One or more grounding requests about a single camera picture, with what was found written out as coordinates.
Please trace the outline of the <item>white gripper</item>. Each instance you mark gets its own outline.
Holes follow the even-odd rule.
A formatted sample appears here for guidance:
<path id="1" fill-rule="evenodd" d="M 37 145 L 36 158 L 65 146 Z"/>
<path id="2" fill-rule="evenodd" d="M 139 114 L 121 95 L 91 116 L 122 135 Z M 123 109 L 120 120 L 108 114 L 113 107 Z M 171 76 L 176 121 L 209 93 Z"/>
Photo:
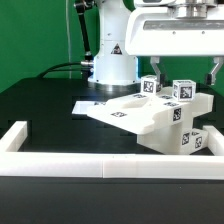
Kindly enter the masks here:
<path id="1" fill-rule="evenodd" d="M 224 3 L 218 0 L 134 0 L 125 39 L 130 55 L 152 56 L 159 84 L 165 75 L 159 56 L 215 56 L 205 75 L 214 85 L 224 65 Z"/>

